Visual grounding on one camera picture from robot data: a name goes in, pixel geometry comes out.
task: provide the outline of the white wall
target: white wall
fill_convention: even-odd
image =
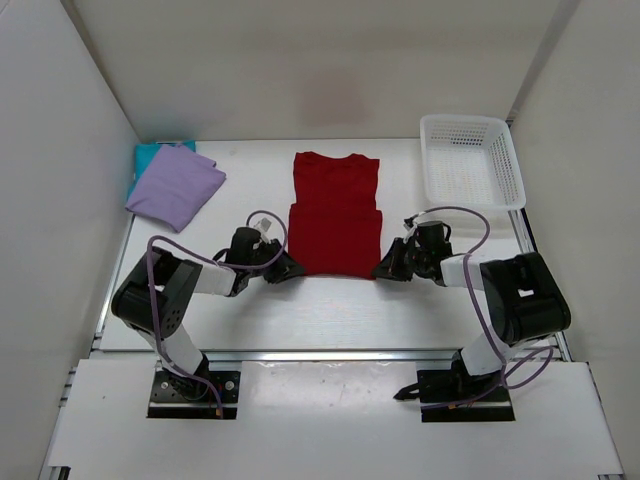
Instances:
[[[506,118],[558,0],[75,3],[143,139],[246,140]]]
[[[533,233],[574,315],[571,351],[640,478],[640,2],[582,0],[513,133]]]
[[[0,478],[36,478],[127,217],[135,135],[57,0],[0,13]]]

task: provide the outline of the white plastic basket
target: white plastic basket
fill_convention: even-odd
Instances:
[[[420,120],[427,198],[434,205],[516,210],[526,198],[507,124],[476,115]]]

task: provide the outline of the purple folded cloth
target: purple folded cloth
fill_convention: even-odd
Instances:
[[[226,180],[227,175],[215,165],[185,146],[163,145],[138,180],[125,208],[181,232]]]

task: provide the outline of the white tabletop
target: white tabletop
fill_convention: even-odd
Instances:
[[[429,207],[417,139],[198,142],[197,151],[218,162],[228,175],[226,183],[180,234],[135,218],[117,285],[143,255],[152,235],[166,235],[213,256],[229,246],[235,229],[254,210],[273,211],[288,223],[289,207],[295,202],[296,152],[334,157],[355,152],[380,159],[376,201],[384,217],[383,255],[394,237],[404,235],[402,220]],[[441,218],[452,224],[455,252],[465,251],[482,234],[475,218]],[[492,236],[482,253],[494,258],[519,253],[506,214],[492,216],[491,221]],[[270,234],[277,231],[274,224]],[[194,296],[184,325],[197,347],[223,350],[459,348],[480,334],[466,291],[421,279],[395,283],[307,277],[275,286],[254,279],[236,298]],[[149,347],[109,313],[101,348]]]
[[[147,419],[155,358],[85,360],[49,464],[85,479],[535,479],[620,473],[586,364],[512,393],[515,422],[423,424],[413,363],[244,363],[237,420]],[[521,380],[539,364],[525,365]]]

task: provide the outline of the purple cable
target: purple cable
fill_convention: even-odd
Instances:
[[[467,398],[465,400],[457,400],[457,401],[447,402],[447,403],[438,403],[438,404],[435,404],[435,405],[425,405],[423,407],[425,409],[447,408],[447,407],[455,407],[455,406],[458,406],[458,405],[465,405],[465,404],[468,404],[468,403],[473,403],[473,402],[475,402],[477,400],[480,400],[481,398],[489,395],[491,392],[493,392],[500,385],[502,385],[507,390],[515,390],[516,388],[524,387],[525,385],[528,385],[533,380],[538,378],[538,376],[540,376],[540,374],[544,371],[544,369],[547,368],[547,366],[549,365],[549,363],[551,362],[551,360],[553,358],[553,347],[551,347],[551,346],[540,347],[540,348],[537,348],[537,349],[533,350],[531,353],[529,353],[523,359],[519,360],[509,371],[507,371],[507,360],[504,358],[504,355],[502,355],[502,353],[500,352],[500,349],[496,345],[496,342],[493,339],[493,336],[491,335],[491,331],[489,330],[489,326],[487,325],[487,322],[484,319],[484,315],[482,314],[482,310],[480,309],[480,304],[478,303],[478,298],[476,297],[476,294],[473,291],[473,284],[471,282],[471,272],[469,271],[469,258],[471,257],[471,254],[473,252],[477,251],[480,247],[482,247],[482,245],[484,245],[484,243],[489,238],[489,234],[491,233],[491,226],[489,225],[489,221],[486,219],[486,217],[484,215],[482,215],[479,212],[476,212],[475,210],[471,210],[471,209],[465,208],[465,207],[455,207],[455,206],[445,206],[445,207],[430,208],[428,210],[425,210],[424,212],[420,212],[417,215],[414,215],[411,218],[413,219],[413,218],[416,218],[416,217],[418,217],[420,215],[423,215],[425,213],[432,213],[432,212],[437,212],[437,211],[440,211],[440,210],[458,210],[458,211],[461,211],[461,212],[466,212],[466,213],[469,213],[471,215],[474,215],[474,216],[478,217],[480,220],[482,220],[482,223],[484,223],[484,227],[485,227],[484,235],[482,236],[480,241],[478,243],[476,243],[472,248],[470,248],[469,251],[465,254],[465,256],[464,256],[464,258],[462,260],[462,268],[464,270],[464,279],[465,279],[465,282],[467,284],[467,290],[469,291],[469,297],[471,298],[471,303],[473,304],[473,309],[475,310],[476,315],[478,316],[478,320],[480,321],[480,326],[482,327],[482,331],[484,332],[485,336],[487,337],[487,341],[489,342],[489,345],[491,346],[491,349],[493,350],[493,352],[496,354],[496,356],[500,360],[500,363],[502,363],[502,367],[500,368],[500,380],[495,382],[485,392],[483,392],[483,393],[481,393],[479,395],[476,395],[475,397]],[[542,363],[540,368],[535,371],[535,373],[533,373],[531,376],[529,376],[529,378],[523,380],[522,382],[518,383],[517,385],[510,386],[509,384],[507,384],[507,378],[513,372],[515,372],[518,368],[520,368],[522,365],[524,365],[526,362],[531,360],[536,355],[538,355],[540,353],[543,353],[543,352],[545,352],[547,350],[549,351],[549,355],[547,356],[545,361]]]
[[[216,262],[214,260],[210,260],[210,259],[208,259],[206,257],[198,255],[197,253],[189,250],[188,248],[183,247],[182,245],[180,245],[180,244],[176,243],[175,241],[171,240],[170,238],[163,237],[162,235],[154,235],[147,242],[147,276],[149,277],[149,299],[151,301],[151,317],[152,317],[152,320],[153,320],[153,335],[154,335],[154,338],[155,338],[156,346],[158,347],[158,355],[160,355],[160,357],[162,357],[162,359],[165,362],[167,362],[167,364],[173,370],[175,370],[178,374],[182,375],[183,377],[189,378],[191,380],[195,380],[197,382],[200,382],[200,383],[204,384],[206,387],[208,387],[209,390],[211,390],[211,392],[213,393],[213,396],[216,399],[216,404],[217,404],[218,410],[220,410],[220,418],[221,419],[223,418],[222,399],[220,398],[220,394],[218,393],[218,391],[214,387],[213,383],[211,383],[206,378],[199,377],[197,375],[193,375],[193,374],[188,373],[187,371],[183,370],[181,367],[176,365],[173,362],[173,360],[171,360],[171,358],[169,357],[169,355],[167,355],[167,352],[164,349],[164,345],[162,343],[162,335],[160,334],[160,314],[158,313],[158,303],[157,303],[158,297],[156,295],[156,284],[155,284],[155,277],[154,277],[154,274],[153,274],[153,256],[152,256],[152,254],[153,254],[153,244],[156,241],[162,241],[162,242],[168,243],[169,245],[171,245],[171,246],[177,248],[178,250],[180,250],[181,252],[186,253],[187,255],[190,255],[190,256],[200,260],[201,262],[208,263],[209,265],[216,265],[216,266],[227,267],[227,268],[235,268],[235,269],[238,269],[238,270],[260,270],[260,269],[263,269],[263,268],[267,268],[270,265],[272,265],[273,263],[275,263],[276,260],[278,260],[278,258],[284,253],[284,249],[285,249],[285,247],[287,245],[288,232],[287,232],[287,226],[284,224],[282,219],[280,217],[278,217],[275,213],[269,212],[267,210],[256,210],[255,212],[253,212],[247,218],[246,225],[249,225],[249,222],[251,221],[251,219],[254,216],[258,215],[258,214],[265,214],[265,215],[269,215],[269,216],[275,218],[278,221],[278,223],[280,224],[280,226],[282,227],[282,231],[284,232],[284,240],[282,241],[282,247],[280,248],[278,253],[276,255],[274,255],[274,257],[271,260],[269,260],[267,263],[264,263],[262,265],[234,265],[234,264],[228,264],[228,263],[223,263],[223,262]]]

